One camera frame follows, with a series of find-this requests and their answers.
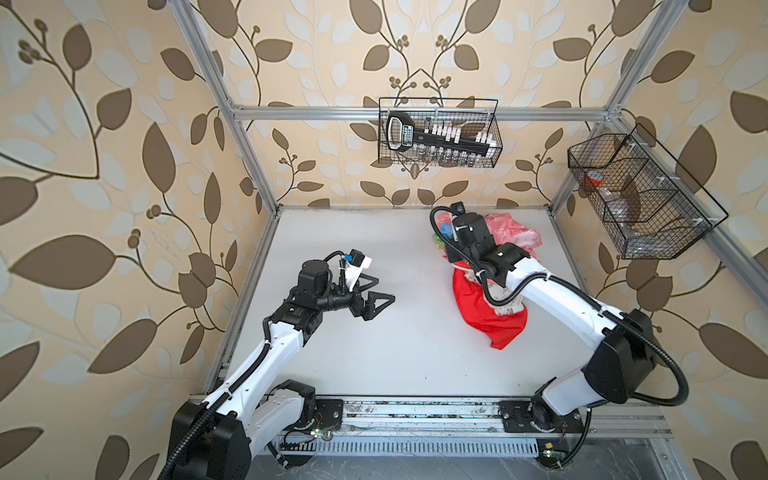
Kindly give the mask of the multicolour rainbow cloth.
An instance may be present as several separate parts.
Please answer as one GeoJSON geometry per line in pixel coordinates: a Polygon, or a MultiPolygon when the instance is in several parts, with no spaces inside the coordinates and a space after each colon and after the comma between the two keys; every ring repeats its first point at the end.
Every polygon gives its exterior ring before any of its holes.
{"type": "Polygon", "coordinates": [[[433,241],[434,241],[435,245],[437,246],[437,248],[441,251],[442,255],[446,256],[447,255],[447,253],[446,253],[446,246],[445,246],[445,243],[443,241],[443,237],[440,234],[434,234],[433,235],[433,241]]]}

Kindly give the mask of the pink patterned cloth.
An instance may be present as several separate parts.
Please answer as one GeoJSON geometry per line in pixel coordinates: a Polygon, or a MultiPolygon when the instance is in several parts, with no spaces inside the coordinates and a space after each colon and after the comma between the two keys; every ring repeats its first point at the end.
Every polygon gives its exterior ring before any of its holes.
{"type": "MultiPolygon", "coordinates": [[[[442,213],[437,217],[437,225],[444,235],[453,236],[453,227],[450,224],[451,215],[442,213]]],[[[489,232],[493,235],[496,244],[513,243],[525,250],[531,257],[536,258],[535,249],[542,246],[543,241],[537,230],[529,229],[515,221],[510,214],[484,215],[489,232]]],[[[443,250],[446,256],[445,246],[436,234],[432,236],[433,242],[443,250]]]]}

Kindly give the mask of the red cloth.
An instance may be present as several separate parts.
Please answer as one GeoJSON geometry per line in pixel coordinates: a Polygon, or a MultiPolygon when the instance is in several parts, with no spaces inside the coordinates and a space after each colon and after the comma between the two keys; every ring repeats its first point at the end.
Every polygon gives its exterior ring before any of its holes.
{"type": "Polygon", "coordinates": [[[527,326],[528,310],[516,315],[497,316],[482,291],[481,286],[471,281],[468,270],[455,268],[452,277],[454,298],[464,322],[485,334],[490,347],[505,349],[527,326]]]}

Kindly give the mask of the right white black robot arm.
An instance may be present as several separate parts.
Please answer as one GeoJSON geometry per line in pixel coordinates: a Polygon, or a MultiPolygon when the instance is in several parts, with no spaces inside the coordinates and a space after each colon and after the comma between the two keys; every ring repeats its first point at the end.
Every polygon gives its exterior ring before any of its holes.
{"type": "Polygon", "coordinates": [[[588,360],[547,381],[531,398],[531,415],[539,428],[550,430],[555,421],[582,407],[629,399],[662,404],[662,399],[638,390],[666,357],[652,339],[647,315],[611,307],[552,274],[526,248],[498,242],[486,218],[466,211],[460,202],[434,208],[430,223],[448,261],[458,267],[462,314],[525,315],[524,303],[531,301],[590,349],[588,360]]]}

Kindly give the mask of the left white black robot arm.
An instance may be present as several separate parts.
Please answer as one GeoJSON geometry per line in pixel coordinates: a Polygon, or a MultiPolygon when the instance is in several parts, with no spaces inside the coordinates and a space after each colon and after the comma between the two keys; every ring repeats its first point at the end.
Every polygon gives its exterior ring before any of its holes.
{"type": "Polygon", "coordinates": [[[373,291],[365,274],[370,257],[358,250],[334,252],[303,263],[296,285],[262,322],[263,339],[223,383],[201,402],[186,402],[174,415],[162,479],[243,479],[254,456],[272,449],[287,428],[316,423],[315,390],[301,382],[275,382],[308,343],[326,312],[348,310],[365,321],[391,305],[391,294],[373,291]]]}

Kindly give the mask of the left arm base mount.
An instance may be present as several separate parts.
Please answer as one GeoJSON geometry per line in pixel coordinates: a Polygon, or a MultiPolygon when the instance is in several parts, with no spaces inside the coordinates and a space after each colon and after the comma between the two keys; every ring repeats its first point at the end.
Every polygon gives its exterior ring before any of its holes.
{"type": "Polygon", "coordinates": [[[304,406],[298,419],[286,425],[282,432],[301,432],[322,434],[326,431],[337,431],[343,423],[344,401],[340,398],[319,397],[309,401],[304,406]]]}

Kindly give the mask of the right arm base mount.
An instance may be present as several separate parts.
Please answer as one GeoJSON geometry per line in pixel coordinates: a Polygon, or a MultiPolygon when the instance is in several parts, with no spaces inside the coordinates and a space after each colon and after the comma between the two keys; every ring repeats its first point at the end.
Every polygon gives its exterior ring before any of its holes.
{"type": "Polygon", "coordinates": [[[584,431],[577,411],[559,416],[546,404],[530,399],[502,400],[498,414],[505,433],[576,434],[584,431]]]}

